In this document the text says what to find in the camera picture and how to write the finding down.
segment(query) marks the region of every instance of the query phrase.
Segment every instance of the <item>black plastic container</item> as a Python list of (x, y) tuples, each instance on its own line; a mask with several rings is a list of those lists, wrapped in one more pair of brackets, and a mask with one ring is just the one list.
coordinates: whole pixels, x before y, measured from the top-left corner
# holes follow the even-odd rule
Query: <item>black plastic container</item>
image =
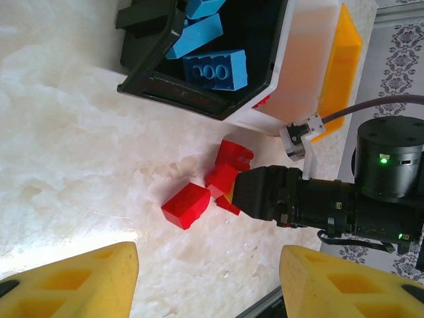
[(248, 85), (211, 91), (185, 81), (182, 60), (165, 55), (182, 34), (185, 0), (132, 0), (116, 28), (126, 30), (121, 64), (131, 72), (118, 92), (223, 120), (271, 82), (288, 0), (227, 0), (219, 10), (224, 35), (193, 51), (246, 52)]

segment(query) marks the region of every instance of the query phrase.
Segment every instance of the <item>black cable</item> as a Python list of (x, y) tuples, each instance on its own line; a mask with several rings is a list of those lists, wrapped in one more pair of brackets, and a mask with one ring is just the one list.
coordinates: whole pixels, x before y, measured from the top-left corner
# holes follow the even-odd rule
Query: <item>black cable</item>
[(365, 101), (363, 103), (359, 103), (351, 107), (347, 107), (345, 109), (342, 109), (341, 111), (337, 111), (334, 114), (324, 117), (323, 123), (327, 124), (330, 121), (334, 121), (335, 119), (349, 115), (351, 113), (355, 113), (357, 111), (361, 111), (363, 109), (367, 109), (367, 108), (371, 108), (375, 106), (381, 106), (385, 104), (394, 104), (394, 103), (411, 103), (411, 104), (424, 105), (424, 96), (422, 95), (393, 95), (393, 96), (385, 96), (381, 98), (371, 99), (370, 101)]
[(324, 230), (320, 230), (317, 233), (319, 239), (321, 242), (324, 242), (329, 245), (355, 245), (355, 246), (363, 246), (372, 248), (374, 250), (382, 250), (383, 252), (393, 253), (395, 251), (395, 248), (390, 243), (384, 243), (381, 244), (377, 243), (371, 243), (371, 242), (364, 242), (363, 240), (346, 240), (346, 239), (340, 239), (340, 238), (325, 238), (323, 235), (326, 235), (326, 232)]

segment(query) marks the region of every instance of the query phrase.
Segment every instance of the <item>white marble surface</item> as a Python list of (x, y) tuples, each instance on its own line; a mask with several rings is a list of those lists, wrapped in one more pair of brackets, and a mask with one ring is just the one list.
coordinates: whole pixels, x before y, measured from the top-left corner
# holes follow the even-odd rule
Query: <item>white marble surface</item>
[[(366, 51), (375, 2), (346, 2)], [(188, 180), (202, 184), (224, 136), (251, 148), (254, 166), (290, 161), (277, 138), (116, 93), (114, 20), (126, 5), (2, 1), (0, 278), (133, 240), (133, 317), (235, 316), (279, 284), (281, 247), (318, 249), (316, 231), (214, 203), (188, 231), (165, 220), (161, 204)], [(315, 145), (320, 177), (337, 175), (346, 127)]]

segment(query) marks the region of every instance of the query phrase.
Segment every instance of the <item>blue lego brick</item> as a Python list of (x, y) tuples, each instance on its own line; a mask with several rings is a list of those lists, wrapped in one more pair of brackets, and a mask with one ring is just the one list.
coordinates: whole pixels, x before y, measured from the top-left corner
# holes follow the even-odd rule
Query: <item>blue lego brick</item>
[(219, 14), (207, 17), (193, 25), (185, 26), (181, 37), (165, 57), (169, 60), (181, 58), (223, 34)]
[(236, 91), (247, 86), (244, 50), (183, 57), (185, 80), (209, 89)]
[(225, 0), (188, 0), (185, 15), (189, 19), (198, 19), (214, 15)]

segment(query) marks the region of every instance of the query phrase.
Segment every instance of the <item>robotic arm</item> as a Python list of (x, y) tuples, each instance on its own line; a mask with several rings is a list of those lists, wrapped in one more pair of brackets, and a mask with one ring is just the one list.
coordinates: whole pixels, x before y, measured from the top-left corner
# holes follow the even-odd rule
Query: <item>robotic arm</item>
[[(310, 178), (316, 165), (309, 141), (322, 126), (311, 124), (314, 118), (282, 131), (289, 156), (305, 157), (306, 175), (284, 166), (242, 172), (233, 204), (255, 219), (275, 220), (279, 227), (318, 228), (327, 244), (386, 252), (393, 252), (396, 244), (398, 253), (409, 252), (419, 244), (424, 225), (424, 121), (393, 116), (362, 124), (352, 158), (355, 181), (350, 184)], [(344, 233), (382, 243), (339, 239)], [(424, 271), (423, 246), (416, 267)]]

